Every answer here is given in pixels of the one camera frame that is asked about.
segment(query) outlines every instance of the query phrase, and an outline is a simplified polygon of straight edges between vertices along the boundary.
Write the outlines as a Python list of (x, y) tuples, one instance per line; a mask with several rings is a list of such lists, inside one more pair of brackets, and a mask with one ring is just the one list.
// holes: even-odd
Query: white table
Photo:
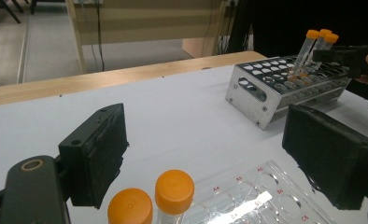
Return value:
[[(106, 210), (122, 189), (154, 195), (157, 177), (169, 169), (190, 174), (196, 183), (224, 171), (232, 176), (275, 161), (337, 223), (368, 223), (368, 199), (360, 211), (340, 211), (320, 192), (281, 146), (284, 119), (262, 131), (225, 99), (232, 66), (157, 77), (92, 91), (0, 105), (0, 189), (7, 171), (37, 155), (56, 157), (58, 145), (97, 109), (124, 103), (130, 147), (121, 173), (102, 207), (73, 207), (72, 223), (107, 223)], [(345, 91), (320, 110), (368, 136), (368, 101)]]

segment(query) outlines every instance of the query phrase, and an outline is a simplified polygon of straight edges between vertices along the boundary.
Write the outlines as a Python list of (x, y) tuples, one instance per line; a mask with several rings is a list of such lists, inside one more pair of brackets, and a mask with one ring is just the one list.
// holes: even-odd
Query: centrifuge tube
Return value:
[[(339, 36), (335, 35), (335, 34), (328, 34), (328, 35), (324, 36), (324, 42), (320, 46), (320, 49), (330, 49), (333, 46), (333, 44), (336, 43), (338, 38), (339, 38)], [(315, 65), (312, 66), (312, 68), (315, 69), (315, 70), (318, 70), (320, 65), (321, 65), (321, 63), (316, 63)]]
[(303, 46), (301, 47), (300, 53), (298, 54), (297, 59), (294, 62), (294, 66), (290, 71), (289, 79), (297, 77), (299, 75), (300, 70), (306, 59), (306, 56), (308, 55), (309, 50), (311, 50), (317, 38), (318, 38), (318, 31), (308, 30), (308, 32), (306, 33), (306, 39), (303, 43)]
[(151, 224), (152, 201), (142, 189), (124, 189), (108, 206), (109, 224)]
[(323, 45), (324, 43), (324, 37), (328, 34), (332, 34), (333, 32), (331, 30), (327, 30), (327, 29), (321, 29), (320, 32), (318, 32), (318, 39), (315, 42), (315, 45), (313, 46), (313, 48), (310, 50), (310, 53), (306, 59), (305, 65), (309, 65), (312, 63), (312, 58), (313, 58), (313, 50), (315, 49), (320, 49), (321, 45)]
[(158, 224), (180, 224), (183, 214), (192, 203), (194, 184), (180, 170), (169, 170), (155, 184), (155, 203), (158, 205)]

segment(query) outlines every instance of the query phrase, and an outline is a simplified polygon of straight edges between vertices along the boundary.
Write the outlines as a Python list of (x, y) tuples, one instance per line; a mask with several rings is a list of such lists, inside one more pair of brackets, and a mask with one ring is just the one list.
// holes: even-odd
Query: floor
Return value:
[[(0, 8), (0, 86), (80, 74), (74, 33), (63, 3), (38, 3), (31, 15), (29, 5), (18, 0), (24, 13), (8, 5), (21, 20), (17, 24)], [(190, 59), (181, 40), (103, 45), (105, 70)], [(88, 72), (101, 71), (97, 46), (83, 47)]]

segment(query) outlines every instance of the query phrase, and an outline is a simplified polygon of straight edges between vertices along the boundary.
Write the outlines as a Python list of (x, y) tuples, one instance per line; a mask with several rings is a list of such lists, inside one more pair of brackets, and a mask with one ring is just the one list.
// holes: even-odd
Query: orange lid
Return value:
[(324, 37), (326, 36), (327, 34), (332, 34), (333, 32), (331, 30), (327, 30), (327, 29), (321, 29), (320, 32), (319, 32), (319, 36), (321, 37)]
[(311, 38), (311, 39), (317, 39), (318, 38), (318, 31), (308, 30), (308, 32), (306, 33), (306, 37)]
[(338, 40), (338, 37), (339, 36), (335, 35), (335, 34), (328, 34), (328, 35), (324, 36), (324, 41), (334, 44)]
[(190, 208), (194, 189), (192, 178), (187, 173), (166, 171), (155, 184), (155, 203), (166, 214), (179, 215)]
[(141, 189), (124, 189), (112, 198), (107, 215), (109, 224), (150, 224), (151, 198)]

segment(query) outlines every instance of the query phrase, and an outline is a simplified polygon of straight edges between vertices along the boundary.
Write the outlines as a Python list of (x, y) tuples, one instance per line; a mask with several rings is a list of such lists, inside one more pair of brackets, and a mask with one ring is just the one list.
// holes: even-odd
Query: chair leg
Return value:
[(16, 0), (11, 0), (19, 12), (23, 13), (23, 8), (18, 4)]
[(21, 21), (18, 19), (18, 17), (15, 16), (15, 13), (9, 8), (7, 3), (4, 0), (0, 0), (1, 5), (9, 12), (9, 14), (15, 19), (17, 23), (21, 23)]
[(36, 6), (36, 0), (32, 0), (32, 3), (30, 4), (30, 12), (35, 14), (35, 6)]

